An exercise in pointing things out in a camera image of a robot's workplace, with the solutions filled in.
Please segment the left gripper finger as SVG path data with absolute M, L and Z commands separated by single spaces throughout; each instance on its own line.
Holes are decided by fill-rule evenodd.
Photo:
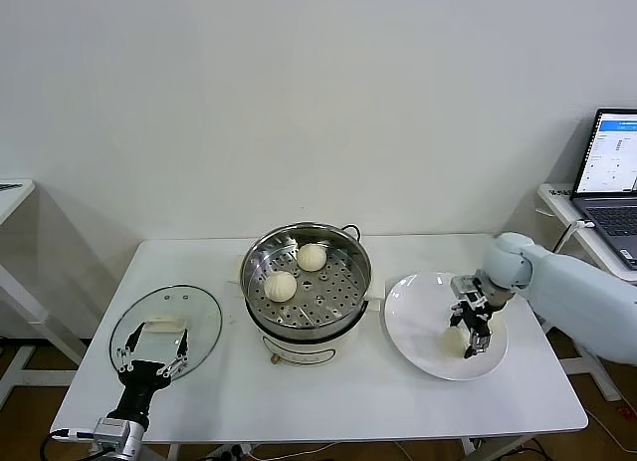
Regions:
M 127 336 L 123 346 L 119 346 L 116 349 L 116 354 L 119 360 L 119 367 L 117 368 L 118 372 L 132 370 L 132 355 L 134 354 L 135 348 L 139 342 L 143 328 L 144 324 L 139 324 L 138 327 Z
M 188 330 L 185 329 L 179 340 L 175 358 L 158 371 L 164 378 L 172 378 L 180 373 L 188 363 Z

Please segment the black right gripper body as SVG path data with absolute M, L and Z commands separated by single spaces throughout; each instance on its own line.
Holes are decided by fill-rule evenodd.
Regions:
M 493 310 L 489 304 L 472 308 L 466 301 L 460 303 L 460 317 L 465 326 L 473 333 L 489 333 L 489 321 Z

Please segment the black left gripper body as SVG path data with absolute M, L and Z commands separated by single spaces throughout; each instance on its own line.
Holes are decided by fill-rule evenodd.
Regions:
M 171 377 L 163 374 L 164 364 L 157 361 L 133 360 L 117 375 L 123 385 L 123 393 L 115 410 L 108 418 L 148 424 L 148 414 L 154 393 L 171 383 Z

